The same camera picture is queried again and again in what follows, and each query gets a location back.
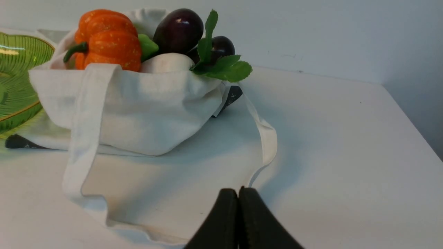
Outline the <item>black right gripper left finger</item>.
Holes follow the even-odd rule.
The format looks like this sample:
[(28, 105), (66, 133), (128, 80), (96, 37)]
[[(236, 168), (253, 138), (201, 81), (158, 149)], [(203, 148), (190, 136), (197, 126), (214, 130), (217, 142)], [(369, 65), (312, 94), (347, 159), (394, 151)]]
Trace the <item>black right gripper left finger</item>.
[(208, 216), (185, 249), (236, 249), (238, 197), (231, 188), (223, 188)]

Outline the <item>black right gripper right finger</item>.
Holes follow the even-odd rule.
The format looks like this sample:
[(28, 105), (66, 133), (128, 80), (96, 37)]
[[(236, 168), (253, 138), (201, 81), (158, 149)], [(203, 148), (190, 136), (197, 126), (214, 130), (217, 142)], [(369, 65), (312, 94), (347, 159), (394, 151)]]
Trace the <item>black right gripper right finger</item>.
[(302, 249), (255, 188), (239, 190), (239, 249)]

